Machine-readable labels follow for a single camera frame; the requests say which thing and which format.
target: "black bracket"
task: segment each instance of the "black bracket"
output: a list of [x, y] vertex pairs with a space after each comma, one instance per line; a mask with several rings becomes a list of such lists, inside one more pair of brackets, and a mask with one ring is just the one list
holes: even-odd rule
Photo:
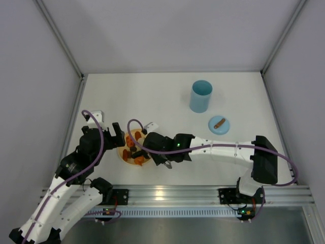
[[112, 196], [108, 202], [102, 202], [100, 205], [127, 205], [128, 189], [113, 189]]
[[[218, 191], [220, 203], [224, 205], [247, 204], [252, 200], [252, 197], [238, 193], [236, 188], [220, 188]], [[255, 198], [256, 204], [262, 204], [263, 192], [261, 188], [256, 191], [253, 198]]]

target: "floor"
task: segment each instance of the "floor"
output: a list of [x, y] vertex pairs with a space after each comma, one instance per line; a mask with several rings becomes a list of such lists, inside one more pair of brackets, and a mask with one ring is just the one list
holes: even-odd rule
[[265, 208], [251, 224], [223, 218], [120, 219], [102, 226], [77, 223], [62, 244], [309, 244], [313, 243], [301, 208]]

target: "brown sausage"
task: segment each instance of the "brown sausage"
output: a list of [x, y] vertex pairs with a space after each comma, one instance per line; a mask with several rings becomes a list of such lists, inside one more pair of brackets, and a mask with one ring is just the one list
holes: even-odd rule
[[225, 118], [223, 118], [223, 119], [221, 119], [215, 126], [214, 126], [214, 128], [215, 129], [218, 129], [220, 126], [222, 126], [223, 125], [223, 123], [225, 122]]

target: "metal extrusion frame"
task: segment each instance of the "metal extrusion frame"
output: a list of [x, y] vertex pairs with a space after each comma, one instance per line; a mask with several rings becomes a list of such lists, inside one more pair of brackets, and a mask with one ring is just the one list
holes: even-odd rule
[[[129, 189], [128, 205], [118, 206], [125, 213], [123, 218], [132, 217], [235, 217], [235, 211], [220, 204], [218, 189], [230, 186], [114, 186], [114, 189]], [[42, 190], [41, 199], [47, 189]], [[66, 207], [84, 194], [79, 188], [68, 200]], [[265, 186], [265, 207], [313, 207], [314, 199], [308, 186], [274, 187]], [[112, 208], [99, 205], [90, 212]]]

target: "orange food piece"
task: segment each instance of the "orange food piece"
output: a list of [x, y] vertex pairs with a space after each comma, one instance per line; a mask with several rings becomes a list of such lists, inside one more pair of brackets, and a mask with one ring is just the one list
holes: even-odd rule
[[144, 162], [144, 156], [140, 156], [134, 159], [134, 163], [137, 165], [142, 166], [142, 163]]
[[138, 141], [142, 136], [141, 136], [141, 133], [139, 131], [137, 131], [135, 134], [134, 134], [135, 138], [136, 138], [136, 141]]
[[128, 153], [127, 153], [127, 150], [124, 149], [123, 150], [123, 160], [127, 162], [127, 159], [128, 159]]
[[131, 140], [130, 136], [127, 136], [126, 137], [126, 145], [128, 147], [132, 147], [132, 146], [135, 146], [134, 142]]

